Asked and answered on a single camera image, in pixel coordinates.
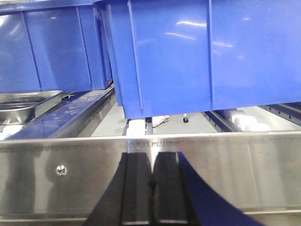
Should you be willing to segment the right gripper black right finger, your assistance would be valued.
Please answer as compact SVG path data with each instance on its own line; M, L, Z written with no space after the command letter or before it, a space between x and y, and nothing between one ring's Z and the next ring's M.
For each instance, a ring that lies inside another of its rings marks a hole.
M181 152L158 153L153 175L157 226L260 226L213 190Z

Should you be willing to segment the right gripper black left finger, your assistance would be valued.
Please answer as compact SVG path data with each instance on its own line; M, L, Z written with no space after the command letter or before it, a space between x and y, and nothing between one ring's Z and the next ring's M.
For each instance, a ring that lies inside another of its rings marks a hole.
M150 226L151 167L146 153L123 153L85 226Z

